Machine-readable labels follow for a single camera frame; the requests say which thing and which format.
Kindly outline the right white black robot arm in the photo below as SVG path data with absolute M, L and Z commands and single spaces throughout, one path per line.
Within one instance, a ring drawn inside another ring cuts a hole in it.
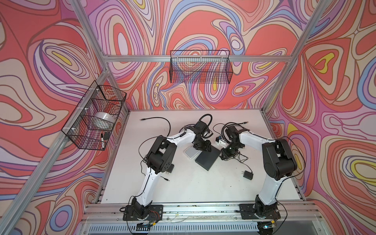
M 234 159 L 239 149 L 250 146 L 262 153 L 266 172 L 263 187 L 256 195 L 253 213 L 258 218 L 267 217 L 277 209 L 277 195 L 282 183 L 292 176 L 297 163 L 285 139 L 268 139 L 251 133 L 248 129 L 237 129 L 234 125 L 225 127 L 222 136 L 227 135 L 227 145 L 221 149 L 221 159 Z

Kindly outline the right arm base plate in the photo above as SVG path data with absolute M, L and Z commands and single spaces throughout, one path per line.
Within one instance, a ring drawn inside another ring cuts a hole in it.
M 242 219 L 261 219 L 261 220 L 278 220 L 281 218 L 277 203 L 272 205 L 239 204 L 239 210 Z

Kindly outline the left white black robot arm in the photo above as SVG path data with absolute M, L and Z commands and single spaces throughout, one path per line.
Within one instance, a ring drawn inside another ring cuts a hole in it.
M 146 155 L 145 180 L 138 195 L 132 198 L 131 206 L 134 210 L 141 214 L 149 209 L 161 175 L 172 166 L 178 147 L 191 143 L 196 150 L 211 151 L 211 142 L 207 139 L 209 132 L 209 124 L 199 120 L 173 136 L 156 138 Z

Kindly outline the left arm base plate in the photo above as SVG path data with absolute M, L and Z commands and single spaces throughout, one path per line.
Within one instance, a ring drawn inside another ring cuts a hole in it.
M 128 205 L 120 208 L 119 211 L 123 213 L 123 221 L 159 221 L 163 218 L 164 207 L 158 204 L 146 208 Z

